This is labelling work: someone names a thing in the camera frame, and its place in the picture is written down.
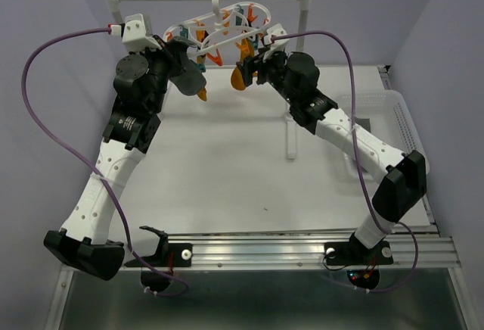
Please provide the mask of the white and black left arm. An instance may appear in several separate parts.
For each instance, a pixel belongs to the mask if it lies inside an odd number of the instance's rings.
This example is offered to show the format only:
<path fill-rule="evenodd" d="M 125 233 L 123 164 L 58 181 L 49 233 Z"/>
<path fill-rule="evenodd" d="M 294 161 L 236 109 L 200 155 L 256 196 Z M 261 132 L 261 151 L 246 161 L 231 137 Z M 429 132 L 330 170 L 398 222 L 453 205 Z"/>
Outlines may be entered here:
<path fill-rule="evenodd" d="M 110 224 L 115 213 L 122 213 L 120 196 L 160 126 L 168 84 L 186 95 L 200 87 L 189 77 L 194 66 L 187 49 L 170 41 L 161 48 L 133 51 L 117 63 L 116 97 L 91 175 L 73 212 L 44 239 L 63 264 L 108 281 L 132 249 L 130 240 L 122 244 L 109 239 Z"/>

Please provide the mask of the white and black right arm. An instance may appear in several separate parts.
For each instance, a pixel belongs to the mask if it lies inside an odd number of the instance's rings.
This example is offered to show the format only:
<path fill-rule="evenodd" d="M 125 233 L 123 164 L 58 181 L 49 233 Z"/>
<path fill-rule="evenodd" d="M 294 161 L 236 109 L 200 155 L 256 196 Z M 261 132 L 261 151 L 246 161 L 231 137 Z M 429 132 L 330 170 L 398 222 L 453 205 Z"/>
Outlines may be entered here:
<path fill-rule="evenodd" d="M 347 241 L 335 242 L 326 254 L 328 266 L 391 265 L 385 240 L 403 216 L 427 193 L 427 162 L 417 150 L 394 148 L 349 117 L 318 89 L 320 70 L 308 54 L 283 51 L 269 58 L 246 57 L 235 68 L 231 83 L 238 89 L 268 83 L 288 103 L 293 120 L 316 137 L 351 157 L 361 172 L 377 183 L 365 193 L 370 213 Z"/>

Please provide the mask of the orange brown sock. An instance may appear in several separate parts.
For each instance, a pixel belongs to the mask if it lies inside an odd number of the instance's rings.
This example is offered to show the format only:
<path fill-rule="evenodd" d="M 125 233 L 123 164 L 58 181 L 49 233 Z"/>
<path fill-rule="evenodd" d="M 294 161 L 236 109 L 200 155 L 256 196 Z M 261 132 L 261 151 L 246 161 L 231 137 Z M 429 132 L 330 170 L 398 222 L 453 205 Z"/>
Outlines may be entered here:
<path fill-rule="evenodd" d="M 201 101 L 207 101 L 207 90 L 206 90 L 206 87 L 203 87 L 198 93 L 197 93 L 197 97 L 201 100 Z"/>

